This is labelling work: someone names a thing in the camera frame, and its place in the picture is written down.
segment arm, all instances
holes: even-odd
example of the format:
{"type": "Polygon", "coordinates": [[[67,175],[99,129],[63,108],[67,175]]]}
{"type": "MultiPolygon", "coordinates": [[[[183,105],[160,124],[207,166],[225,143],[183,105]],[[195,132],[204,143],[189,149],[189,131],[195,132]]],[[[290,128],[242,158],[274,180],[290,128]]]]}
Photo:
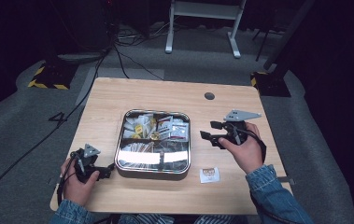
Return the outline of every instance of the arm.
{"type": "MultiPolygon", "coordinates": [[[[66,170],[69,163],[66,160],[61,167],[61,173],[66,170]]],[[[84,208],[92,193],[92,188],[99,176],[99,172],[92,173],[86,183],[78,180],[75,174],[75,160],[72,161],[64,183],[64,199],[52,217],[50,223],[61,224],[86,224],[93,223],[93,215],[84,208]]]]}
{"type": "MultiPolygon", "coordinates": [[[[247,129],[260,137],[256,125],[247,123],[247,129]]],[[[259,205],[258,214],[263,223],[280,222],[266,215],[261,207],[276,217],[297,223],[313,223],[290,192],[282,188],[273,166],[263,165],[261,148],[254,138],[249,136],[240,146],[224,138],[219,142],[232,153],[237,164],[247,174],[249,189],[253,201],[259,205]]]]}

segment yellow and black hazard tape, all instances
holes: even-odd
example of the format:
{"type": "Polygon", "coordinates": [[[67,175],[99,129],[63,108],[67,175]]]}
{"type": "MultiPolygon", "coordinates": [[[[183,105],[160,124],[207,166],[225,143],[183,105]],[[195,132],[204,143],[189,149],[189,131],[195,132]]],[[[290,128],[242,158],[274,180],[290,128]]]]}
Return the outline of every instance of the yellow and black hazard tape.
{"type": "Polygon", "coordinates": [[[48,70],[46,64],[42,63],[34,74],[31,82],[28,83],[28,87],[69,90],[71,77],[66,79],[63,76],[55,75],[48,70]]]}
{"type": "Polygon", "coordinates": [[[269,75],[269,74],[265,73],[265,72],[253,72],[253,73],[251,73],[251,75],[250,75],[251,85],[253,87],[255,87],[255,89],[258,89],[258,83],[257,83],[256,78],[255,78],[255,76],[258,76],[258,75],[269,75]]]}

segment person's left hand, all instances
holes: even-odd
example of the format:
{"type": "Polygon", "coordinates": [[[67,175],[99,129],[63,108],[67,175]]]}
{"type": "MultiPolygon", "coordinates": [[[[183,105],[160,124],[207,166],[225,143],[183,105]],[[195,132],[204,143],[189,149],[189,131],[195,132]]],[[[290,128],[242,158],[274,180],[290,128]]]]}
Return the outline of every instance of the person's left hand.
{"type": "MultiPolygon", "coordinates": [[[[71,159],[69,158],[68,160],[66,160],[61,166],[62,175],[66,170],[66,166],[69,163],[69,160],[71,159]]],[[[90,198],[90,195],[92,194],[92,188],[94,187],[94,184],[97,181],[100,172],[95,171],[94,173],[92,173],[86,183],[82,183],[78,180],[78,177],[76,176],[75,161],[76,160],[72,161],[71,166],[68,170],[68,174],[66,174],[65,176],[64,198],[81,206],[84,206],[86,205],[87,201],[90,198]]]]}

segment gray carpet floor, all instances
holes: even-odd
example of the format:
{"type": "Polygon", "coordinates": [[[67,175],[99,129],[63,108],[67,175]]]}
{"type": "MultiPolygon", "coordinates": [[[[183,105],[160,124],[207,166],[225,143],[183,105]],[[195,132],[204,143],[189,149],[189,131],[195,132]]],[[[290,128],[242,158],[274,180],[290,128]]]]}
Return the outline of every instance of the gray carpet floor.
{"type": "MultiPolygon", "coordinates": [[[[247,86],[250,73],[264,71],[262,65],[279,37],[269,37],[261,58],[255,62],[262,35],[252,41],[255,33],[238,31],[236,41],[242,57],[235,59],[226,39],[230,30],[180,30],[171,54],[164,53],[166,35],[118,49],[164,80],[247,86]]],[[[133,78],[156,79],[128,58],[121,58],[126,73],[133,78]]],[[[72,111],[87,90],[84,83],[95,67],[95,63],[80,65],[68,91],[28,88],[41,63],[23,71],[16,81],[18,91],[0,103],[0,175],[56,126],[56,122],[48,121],[50,117],[72,111]]],[[[105,58],[99,76],[123,77],[116,51],[105,58]]],[[[304,88],[292,72],[286,74],[285,81],[291,98],[262,96],[261,100],[285,169],[295,182],[291,186],[293,193],[316,223],[354,223],[347,182],[310,115],[304,88]]],[[[83,109],[80,106],[62,127],[1,179],[0,223],[49,222],[53,215],[50,198],[59,168],[83,109]]],[[[249,223],[260,221],[257,216],[250,216],[249,223]]]]}

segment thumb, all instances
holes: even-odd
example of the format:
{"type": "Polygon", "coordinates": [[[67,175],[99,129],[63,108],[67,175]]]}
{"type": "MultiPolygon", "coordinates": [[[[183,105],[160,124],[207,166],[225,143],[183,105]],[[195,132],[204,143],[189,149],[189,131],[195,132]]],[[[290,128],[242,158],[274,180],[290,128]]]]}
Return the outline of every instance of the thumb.
{"type": "Polygon", "coordinates": [[[90,176],[90,178],[86,182],[86,186],[88,186],[90,189],[92,187],[94,187],[94,184],[95,184],[95,182],[97,182],[99,175],[100,175],[99,171],[95,171],[94,173],[92,173],[92,175],[90,176]]]}
{"type": "Polygon", "coordinates": [[[232,154],[234,153],[234,148],[235,148],[235,144],[234,143],[231,143],[226,138],[220,138],[218,141],[223,147],[225,147],[230,152],[232,152],[232,154]]]}

